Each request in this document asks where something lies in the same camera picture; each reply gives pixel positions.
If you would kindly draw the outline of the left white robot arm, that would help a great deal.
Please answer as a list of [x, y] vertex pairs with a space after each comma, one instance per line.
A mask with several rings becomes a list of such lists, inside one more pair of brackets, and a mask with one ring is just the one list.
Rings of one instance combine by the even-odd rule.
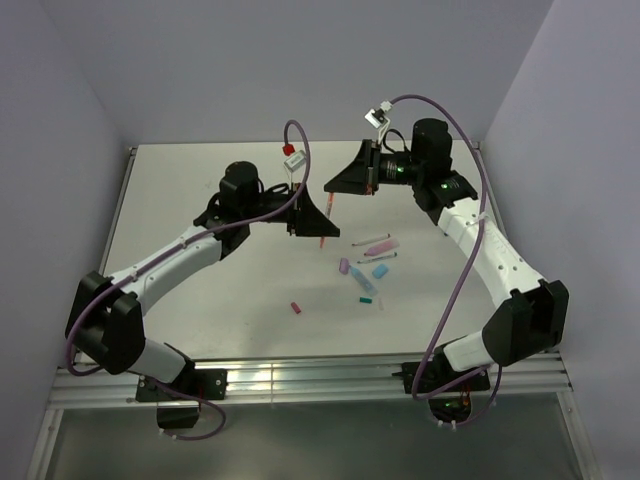
[[65, 330], [67, 370], [76, 352], [111, 375], [132, 373], [158, 383], [172, 399], [197, 388], [195, 363], [167, 343], [147, 338], [144, 318], [167, 293], [200, 270], [231, 255], [253, 223], [282, 223], [297, 237], [338, 237], [339, 228], [313, 203], [304, 182], [266, 188], [257, 167], [230, 164], [218, 191], [192, 226], [151, 257], [115, 274], [96, 271], [79, 282]]

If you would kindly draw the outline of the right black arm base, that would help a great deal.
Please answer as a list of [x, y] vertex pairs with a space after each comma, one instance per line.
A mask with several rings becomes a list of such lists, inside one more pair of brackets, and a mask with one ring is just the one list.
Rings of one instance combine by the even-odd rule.
[[[404, 362], [400, 365], [400, 370], [392, 373], [393, 377], [400, 379], [404, 393], [410, 395], [416, 374], [420, 363]], [[458, 383], [457, 381], [467, 374], [470, 374], [473, 369], [468, 369], [462, 372], [454, 371], [447, 362], [433, 362], [430, 361], [419, 378], [418, 382], [418, 394], [428, 394], [433, 390], [441, 388], [449, 383], [456, 381], [455, 385], [451, 385], [445, 393], [463, 393], [463, 392], [485, 392], [490, 389], [491, 383], [489, 380], [489, 374], [486, 372], [487, 368], [484, 367], [479, 373], [474, 376], [467, 377], [464, 381]]]

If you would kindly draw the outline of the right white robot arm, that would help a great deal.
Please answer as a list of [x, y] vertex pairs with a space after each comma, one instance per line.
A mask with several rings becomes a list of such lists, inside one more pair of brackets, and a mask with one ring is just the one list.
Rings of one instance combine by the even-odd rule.
[[558, 345], [569, 303], [565, 285], [528, 265], [482, 212], [479, 194], [452, 167], [452, 145], [446, 122], [420, 119], [410, 148], [384, 153], [365, 140], [324, 186], [328, 193], [352, 195], [372, 195], [385, 184], [410, 186], [420, 209], [472, 261], [496, 310], [480, 331], [437, 348], [433, 378], [446, 390], [457, 388], [468, 370], [506, 367]]

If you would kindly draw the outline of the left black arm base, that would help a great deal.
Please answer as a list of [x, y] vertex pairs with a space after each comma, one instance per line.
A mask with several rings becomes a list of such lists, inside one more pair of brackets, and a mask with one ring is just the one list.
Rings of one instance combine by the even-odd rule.
[[149, 377], [140, 378], [135, 393], [137, 403], [157, 404], [156, 421], [165, 431], [190, 430], [204, 419], [206, 409], [214, 410], [221, 431], [226, 424], [226, 413], [216, 404], [224, 400], [228, 385], [226, 369], [191, 369], [174, 382], [162, 386]]

